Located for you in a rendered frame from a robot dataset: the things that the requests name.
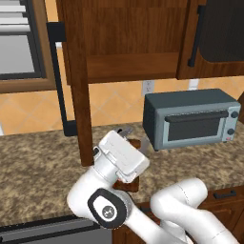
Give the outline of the brown wooden cabinet door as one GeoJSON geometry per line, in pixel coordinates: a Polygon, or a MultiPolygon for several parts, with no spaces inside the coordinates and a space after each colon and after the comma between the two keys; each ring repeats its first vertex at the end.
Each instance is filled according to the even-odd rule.
{"type": "Polygon", "coordinates": [[[93,164],[92,122],[82,0],[56,0],[56,4],[58,18],[65,25],[64,61],[67,80],[71,83],[81,164],[88,167],[93,164]]]}

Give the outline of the brown wooden drawer front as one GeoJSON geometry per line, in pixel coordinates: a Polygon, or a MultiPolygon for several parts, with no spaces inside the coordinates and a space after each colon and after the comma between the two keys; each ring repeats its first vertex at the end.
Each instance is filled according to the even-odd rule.
{"type": "Polygon", "coordinates": [[[200,209],[203,210],[220,210],[221,208],[244,208],[244,186],[237,186],[226,188],[222,190],[212,190],[208,191],[207,198],[201,203],[199,206],[200,209]],[[236,196],[223,198],[223,199],[215,199],[214,193],[228,193],[231,190],[236,191],[236,196]]]}

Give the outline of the white wall outlet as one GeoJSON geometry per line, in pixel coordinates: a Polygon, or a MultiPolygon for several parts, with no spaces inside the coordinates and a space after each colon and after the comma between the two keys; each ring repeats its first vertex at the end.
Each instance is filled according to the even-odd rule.
{"type": "Polygon", "coordinates": [[[145,96],[147,93],[154,92],[154,81],[153,80],[144,80],[142,82],[141,94],[145,96]]]}
{"type": "Polygon", "coordinates": [[[189,91],[194,91],[198,89],[199,80],[198,79],[191,79],[189,81],[189,91]]]}

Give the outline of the brown wooden wall cabinet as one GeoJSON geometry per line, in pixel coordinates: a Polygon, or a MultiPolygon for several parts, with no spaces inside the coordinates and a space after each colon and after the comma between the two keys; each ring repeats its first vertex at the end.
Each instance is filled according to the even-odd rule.
{"type": "Polygon", "coordinates": [[[63,45],[67,81],[78,66],[90,83],[174,78],[188,0],[56,0],[67,33],[85,42],[63,45]]]}

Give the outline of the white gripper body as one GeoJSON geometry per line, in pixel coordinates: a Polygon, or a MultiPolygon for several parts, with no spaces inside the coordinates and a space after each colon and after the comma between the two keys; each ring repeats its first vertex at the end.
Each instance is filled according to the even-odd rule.
{"type": "Polygon", "coordinates": [[[118,169],[116,174],[123,183],[132,183],[150,166],[150,160],[116,131],[108,132],[98,148],[118,169]]]}

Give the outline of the window with brown frame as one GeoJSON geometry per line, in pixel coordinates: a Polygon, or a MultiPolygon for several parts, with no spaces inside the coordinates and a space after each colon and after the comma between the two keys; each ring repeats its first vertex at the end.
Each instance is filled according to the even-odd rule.
{"type": "Polygon", "coordinates": [[[0,0],[0,93],[56,89],[45,0],[0,0]]]}

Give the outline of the grey toaster oven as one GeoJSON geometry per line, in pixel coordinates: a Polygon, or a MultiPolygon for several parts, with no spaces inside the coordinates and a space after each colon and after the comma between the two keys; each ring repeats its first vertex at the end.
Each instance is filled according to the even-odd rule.
{"type": "Polygon", "coordinates": [[[143,129],[157,152],[195,145],[232,141],[228,129],[236,128],[241,105],[221,89],[170,91],[145,95],[143,129]],[[166,116],[199,112],[227,111],[226,118],[169,123],[166,116]]]}

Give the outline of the brown glass-panel cabinet door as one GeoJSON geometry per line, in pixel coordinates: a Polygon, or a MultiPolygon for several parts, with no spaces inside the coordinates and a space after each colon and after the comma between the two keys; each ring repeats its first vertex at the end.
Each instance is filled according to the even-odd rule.
{"type": "Polygon", "coordinates": [[[177,79],[244,75],[244,0],[188,0],[177,79]],[[188,66],[198,21],[206,6],[194,67],[188,66]]]}

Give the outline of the black and grey dishwasher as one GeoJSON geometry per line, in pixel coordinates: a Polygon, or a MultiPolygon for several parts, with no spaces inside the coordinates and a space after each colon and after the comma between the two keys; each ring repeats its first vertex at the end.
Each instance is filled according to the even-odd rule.
{"type": "Polygon", "coordinates": [[[0,244],[112,244],[112,231],[67,215],[0,227],[0,244]]]}

